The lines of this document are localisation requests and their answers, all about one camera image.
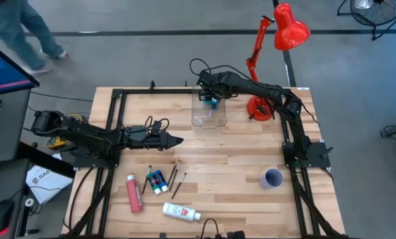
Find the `black floor fan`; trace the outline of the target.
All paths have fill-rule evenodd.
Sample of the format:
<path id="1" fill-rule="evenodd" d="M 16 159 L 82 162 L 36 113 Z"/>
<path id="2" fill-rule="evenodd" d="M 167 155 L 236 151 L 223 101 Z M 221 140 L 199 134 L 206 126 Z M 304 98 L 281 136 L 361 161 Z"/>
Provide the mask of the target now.
<path id="1" fill-rule="evenodd" d="M 371 27 L 375 41 L 396 24 L 396 0 L 343 0 L 336 15 L 352 16 L 359 24 Z"/>

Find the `purple plastic cup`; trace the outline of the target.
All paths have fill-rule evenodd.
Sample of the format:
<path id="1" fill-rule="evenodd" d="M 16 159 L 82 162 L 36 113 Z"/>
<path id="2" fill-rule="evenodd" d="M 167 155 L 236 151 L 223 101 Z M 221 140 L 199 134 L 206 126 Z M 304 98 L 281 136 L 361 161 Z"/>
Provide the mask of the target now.
<path id="1" fill-rule="evenodd" d="M 265 172 L 259 182 L 262 189 L 272 189 L 283 184 L 283 174 L 278 169 L 269 169 Z"/>

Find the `black computer mouse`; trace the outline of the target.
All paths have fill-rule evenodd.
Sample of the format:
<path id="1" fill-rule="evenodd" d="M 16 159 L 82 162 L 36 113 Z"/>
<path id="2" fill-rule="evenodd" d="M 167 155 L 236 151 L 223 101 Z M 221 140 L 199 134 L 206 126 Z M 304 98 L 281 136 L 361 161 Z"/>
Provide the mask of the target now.
<path id="1" fill-rule="evenodd" d="M 13 208 L 14 202 L 11 199 L 0 202 L 0 233 L 9 227 Z"/>

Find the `person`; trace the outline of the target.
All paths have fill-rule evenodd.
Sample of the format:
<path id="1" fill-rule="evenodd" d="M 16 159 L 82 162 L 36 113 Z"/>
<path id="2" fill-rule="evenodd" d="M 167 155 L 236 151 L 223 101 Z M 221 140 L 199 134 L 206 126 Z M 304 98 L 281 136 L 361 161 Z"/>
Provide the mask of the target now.
<path id="1" fill-rule="evenodd" d="M 27 65 L 30 75 L 50 71 L 50 64 L 41 58 L 26 40 L 27 29 L 39 41 L 41 52 L 53 59 L 64 59 L 68 53 L 56 42 L 41 15 L 28 0 L 0 0 L 0 39 Z"/>

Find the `red desk lamp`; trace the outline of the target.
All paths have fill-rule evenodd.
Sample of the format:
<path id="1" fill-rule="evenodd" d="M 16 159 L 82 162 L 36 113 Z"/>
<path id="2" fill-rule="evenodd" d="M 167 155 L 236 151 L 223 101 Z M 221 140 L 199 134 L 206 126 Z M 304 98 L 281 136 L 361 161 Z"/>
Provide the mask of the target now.
<path id="1" fill-rule="evenodd" d="M 259 53 L 263 47 L 263 42 L 267 29 L 273 23 L 278 26 L 275 32 L 274 45 L 277 50 L 290 50 L 304 43 L 310 36 L 310 29 L 302 22 L 295 19 L 291 6 L 288 3 L 280 3 L 275 6 L 274 18 L 265 15 L 261 17 L 252 55 L 245 61 L 251 79 L 258 82 L 256 73 Z M 267 103 L 262 98 L 253 96 L 247 103 L 247 113 L 251 119 L 257 121 L 267 121 L 273 117 L 270 110 L 271 103 Z"/>

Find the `blue-screen computer monitor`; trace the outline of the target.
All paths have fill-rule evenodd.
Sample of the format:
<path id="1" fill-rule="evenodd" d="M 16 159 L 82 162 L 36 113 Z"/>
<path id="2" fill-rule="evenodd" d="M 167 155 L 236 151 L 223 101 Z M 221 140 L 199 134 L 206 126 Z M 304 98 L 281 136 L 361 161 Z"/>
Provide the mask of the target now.
<path id="1" fill-rule="evenodd" d="M 0 51 L 0 94 L 38 88 L 40 83 Z"/>

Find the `white paint bottle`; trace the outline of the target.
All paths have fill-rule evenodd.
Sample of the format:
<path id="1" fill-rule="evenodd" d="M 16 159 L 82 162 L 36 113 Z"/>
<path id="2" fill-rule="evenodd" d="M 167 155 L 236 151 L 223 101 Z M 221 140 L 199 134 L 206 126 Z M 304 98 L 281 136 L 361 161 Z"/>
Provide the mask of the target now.
<path id="1" fill-rule="evenodd" d="M 187 221 L 199 221 L 201 219 L 201 214 L 196 212 L 195 209 L 169 202 L 164 203 L 163 214 Z"/>

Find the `red paint bottle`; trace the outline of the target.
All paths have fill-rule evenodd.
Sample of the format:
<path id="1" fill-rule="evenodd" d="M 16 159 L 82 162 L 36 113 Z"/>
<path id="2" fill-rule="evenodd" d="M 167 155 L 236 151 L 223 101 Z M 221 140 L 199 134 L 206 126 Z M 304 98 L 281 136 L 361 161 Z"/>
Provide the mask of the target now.
<path id="1" fill-rule="evenodd" d="M 141 192 L 140 192 L 139 184 L 133 175 L 127 176 L 126 187 L 127 187 L 131 212 L 133 214 L 142 212 L 143 203 L 141 201 Z"/>

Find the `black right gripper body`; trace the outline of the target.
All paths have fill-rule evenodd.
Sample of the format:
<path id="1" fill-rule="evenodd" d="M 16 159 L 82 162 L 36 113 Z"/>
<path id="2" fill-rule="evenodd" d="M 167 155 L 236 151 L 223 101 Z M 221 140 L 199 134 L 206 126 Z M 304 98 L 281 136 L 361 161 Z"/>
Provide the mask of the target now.
<path id="1" fill-rule="evenodd" d="M 217 95 L 220 95 L 222 99 L 227 98 L 227 90 L 223 87 L 212 87 L 212 88 L 203 88 L 198 91 L 198 98 L 200 101 L 209 100 L 209 97 L 213 97 L 217 99 Z"/>

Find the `clear plastic container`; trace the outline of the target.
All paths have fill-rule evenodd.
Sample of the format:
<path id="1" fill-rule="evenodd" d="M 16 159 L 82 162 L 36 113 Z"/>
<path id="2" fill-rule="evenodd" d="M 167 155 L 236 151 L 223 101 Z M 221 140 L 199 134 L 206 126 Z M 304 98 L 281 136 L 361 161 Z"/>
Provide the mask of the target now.
<path id="1" fill-rule="evenodd" d="M 204 105 L 204 101 L 198 98 L 199 87 L 192 89 L 192 117 L 191 122 L 198 129 L 217 129 L 227 123 L 226 103 L 222 99 L 218 102 L 218 108 L 213 110 L 211 105 Z"/>

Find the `black metal rig frame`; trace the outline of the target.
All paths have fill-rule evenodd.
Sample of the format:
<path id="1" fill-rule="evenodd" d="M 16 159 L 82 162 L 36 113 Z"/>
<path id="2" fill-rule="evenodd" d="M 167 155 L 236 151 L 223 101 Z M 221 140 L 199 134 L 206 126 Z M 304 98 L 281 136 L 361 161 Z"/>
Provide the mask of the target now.
<path id="1" fill-rule="evenodd" d="M 166 118 L 168 132 L 182 144 L 166 151 L 125 150 L 110 189 L 104 235 L 107 238 L 192 238 L 242 230 L 248 238 L 298 238 L 300 228 L 289 169 L 283 159 L 284 142 L 279 118 L 258 122 L 248 118 L 243 94 L 226 103 L 227 123 L 217 129 L 192 125 L 192 96 L 187 88 L 130 88 L 123 121 L 143 125 L 152 116 Z M 181 160 L 172 190 L 156 195 L 149 182 L 141 193 L 143 211 L 133 214 L 126 187 L 133 175 L 140 192 L 149 165 L 168 183 L 174 164 Z M 283 184 L 262 189 L 260 179 L 269 169 L 283 174 Z M 171 199 L 184 173 L 176 196 Z M 169 202 L 195 209 L 199 221 L 163 214 Z"/>

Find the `grey desk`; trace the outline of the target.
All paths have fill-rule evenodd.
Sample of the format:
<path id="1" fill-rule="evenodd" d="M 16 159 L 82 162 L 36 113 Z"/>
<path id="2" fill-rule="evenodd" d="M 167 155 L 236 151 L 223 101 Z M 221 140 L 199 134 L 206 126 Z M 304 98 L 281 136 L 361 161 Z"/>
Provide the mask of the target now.
<path id="1" fill-rule="evenodd" d="M 8 229 L 0 232 L 0 239 L 15 237 L 21 189 L 28 166 L 26 159 L 17 159 L 16 156 L 29 96 L 29 90 L 0 95 L 0 202 L 5 199 L 13 201 L 10 224 Z"/>

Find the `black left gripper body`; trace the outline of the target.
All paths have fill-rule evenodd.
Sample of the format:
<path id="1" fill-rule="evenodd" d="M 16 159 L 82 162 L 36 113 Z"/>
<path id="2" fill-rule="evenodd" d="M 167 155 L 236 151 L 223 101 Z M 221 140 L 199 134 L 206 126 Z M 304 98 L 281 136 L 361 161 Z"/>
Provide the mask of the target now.
<path id="1" fill-rule="evenodd" d="M 126 129 L 126 148 L 134 149 L 167 149 L 167 135 L 165 130 L 152 129 L 134 125 Z"/>

